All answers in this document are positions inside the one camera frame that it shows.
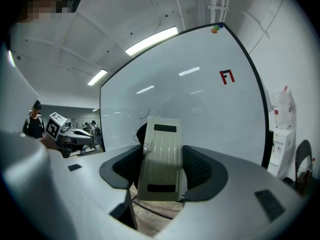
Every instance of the floor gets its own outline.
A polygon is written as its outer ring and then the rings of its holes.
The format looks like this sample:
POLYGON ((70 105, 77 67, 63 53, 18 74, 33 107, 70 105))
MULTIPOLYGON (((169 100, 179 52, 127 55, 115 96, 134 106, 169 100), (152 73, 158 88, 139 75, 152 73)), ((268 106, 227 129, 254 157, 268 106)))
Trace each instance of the floor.
MULTIPOLYGON (((130 187, 131 198, 133 198, 136 194, 137 189, 133 184, 130 187)), ((134 200, 153 211, 170 217, 177 216, 183 208, 182 203, 174 201, 141 201, 137 198, 134 200)), ((136 205, 135 203, 132 203, 132 207, 138 231, 147 236, 153 237, 171 222, 170 219, 153 214, 136 205)))

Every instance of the person wearing black shirt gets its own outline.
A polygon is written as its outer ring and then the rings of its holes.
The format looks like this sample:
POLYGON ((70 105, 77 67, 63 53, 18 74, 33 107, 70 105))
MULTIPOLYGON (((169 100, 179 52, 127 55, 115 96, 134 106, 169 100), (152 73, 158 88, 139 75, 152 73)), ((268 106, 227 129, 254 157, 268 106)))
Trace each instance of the person wearing black shirt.
POLYGON ((36 139, 45 137, 45 126, 44 122, 40 117, 38 117, 38 113, 41 109, 41 103, 37 100, 33 105, 31 110, 31 114, 25 120, 23 126, 24 134, 34 137, 36 139))

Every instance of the chair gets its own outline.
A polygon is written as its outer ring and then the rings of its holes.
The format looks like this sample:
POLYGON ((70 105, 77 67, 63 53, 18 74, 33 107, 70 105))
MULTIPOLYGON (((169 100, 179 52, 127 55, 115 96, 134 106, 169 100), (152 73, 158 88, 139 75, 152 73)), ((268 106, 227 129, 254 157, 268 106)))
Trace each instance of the chair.
POLYGON ((312 176, 312 152, 310 142, 308 140, 304 140, 298 146, 295 154, 295 189, 303 195, 309 178, 312 176), (305 171, 302 172, 298 177, 298 170, 300 168, 301 163, 307 157, 310 157, 310 166, 305 171))

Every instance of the fluorescent light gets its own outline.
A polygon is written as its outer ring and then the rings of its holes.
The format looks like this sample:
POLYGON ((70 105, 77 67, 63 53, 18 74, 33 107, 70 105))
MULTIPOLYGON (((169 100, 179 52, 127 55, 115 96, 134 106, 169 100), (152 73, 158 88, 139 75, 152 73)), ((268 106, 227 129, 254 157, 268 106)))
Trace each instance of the fluorescent light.
POLYGON ((164 31, 161 31, 160 33, 154 34, 152 36, 149 36, 148 38, 138 42, 134 46, 130 47, 129 49, 125 50, 127 54, 134 55, 135 53, 143 50, 144 48, 147 48, 149 46, 154 45, 155 43, 158 43, 162 40, 165 40, 169 37, 172 37, 174 35, 178 34, 177 28, 174 26, 172 28, 166 29, 164 31))
POLYGON ((198 91, 195 91, 195 92, 191 92, 190 94, 197 94, 197 93, 202 93, 204 92, 205 90, 198 90, 198 91))
POLYGON ((90 82, 88 82, 88 86, 92 86, 96 81, 98 81, 100 78, 102 78, 106 73, 108 73, 107 71, 105 71, 104 69, 101 69, 101 71, 96 74, 91 80, 90 82))
POLYGON ((143 90, 138 91, 136 94, 140 94, 140 93, 143 93, 143 92, 145 92, 145 91, 148 91, 148 90, 152 89, 153 87, 154 87, 154 86, 151 85, 151 86, 149 86, 149 87, 147 87, 147 88, 145 88, 145 89, 143 89, 143 90))
POLYGON ((16 64, 14 62, 14 58, 12 57, 12 53, 10 50, 8 51, 8 60, 9 60, 12 67, 16 67, 16 64))
POLYGON ((182 76, 184 76, 184 75, 186 75, 186 74, 190 74, 190 73, 192 73, 192 72, 198 71, 199 69, 200 69, 200 67, 197 66, 197 67, 192 68, 192 69, 190 69, 190 70, 183 71, 183 72, 179 73, 179 76, 182 77, 182 76))

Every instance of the ceiling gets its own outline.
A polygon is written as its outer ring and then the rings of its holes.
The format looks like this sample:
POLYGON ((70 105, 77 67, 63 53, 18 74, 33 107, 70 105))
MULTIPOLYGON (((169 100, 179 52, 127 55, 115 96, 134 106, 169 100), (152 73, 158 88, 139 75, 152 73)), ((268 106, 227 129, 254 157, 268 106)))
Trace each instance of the ceiling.
MULTIPOLYGON (((216 0, 216 5, 222 3, 227 7, 227 0, 216 0)), ((131 59, 126 49, 169 27, 181 32, 222 21, 224 11, 208 8, 211 4, 82 0, 75 13, 43 14, 43 19, 16 24, 11 30, 13 59, 43 104, 98 108, 100 86, 131 59), (107 75, 88 86, 101 69, 107 75)))

